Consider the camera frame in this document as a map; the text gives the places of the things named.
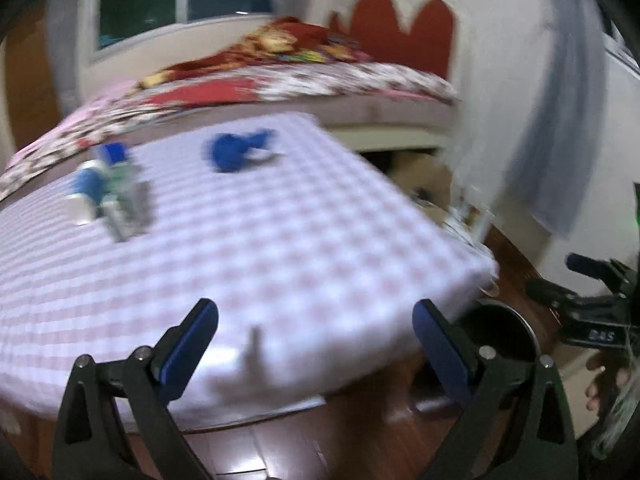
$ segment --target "checkered tablecloth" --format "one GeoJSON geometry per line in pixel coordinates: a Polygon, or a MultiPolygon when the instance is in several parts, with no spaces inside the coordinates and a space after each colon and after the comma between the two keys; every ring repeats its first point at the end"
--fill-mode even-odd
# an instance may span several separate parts
{"type": "Polygon", "coordinates": [[[70,175],[0,212],[0,395],[28,410],[55,415],[76,356],[125,358],[204,297],[220,328],[170,409],[182,428],[260,415],[416,348],[417,300],[455,317],[495,271],[305,114],[211,126],[132,156],[150,184],[142,236],[118,244],[100,221],[74,226],[70,175]],[[258,128],[277,131],[282,155],[213,170],[208,140],[258,128]]]}

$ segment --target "metal bolt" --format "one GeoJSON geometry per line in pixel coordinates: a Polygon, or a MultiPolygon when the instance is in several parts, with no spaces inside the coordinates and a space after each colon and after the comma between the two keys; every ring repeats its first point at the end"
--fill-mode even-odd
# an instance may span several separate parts
{"type": "Polygon", "coordinates": [[[497,353],[492,346],[481,346],[478,353],[480,354],[480,357],[483,357],[484,359],[493,359],[497,356],[497,353]]]}
{"type": "Polygon", "coordinates": [[[76,366],[78,368],[84,368],[91,362],[91,356],[84,354],[81,355],[78,359],[76,359],[76,366]]]}
{"type": "Polygon", "coordinates": [[[135,357],[138,361],[144,361],[148,359],[151,355],[151,348],[149,346],[141,346],[137,348],[135,352],[133,352],[133,357],[135,357]]]}
{"type": "Polygon", "coordinates": [[[548,355],[542,355],[540,356],[540,364],[545,368],[551,368],[554,365],[554,360],[548,355]]]}

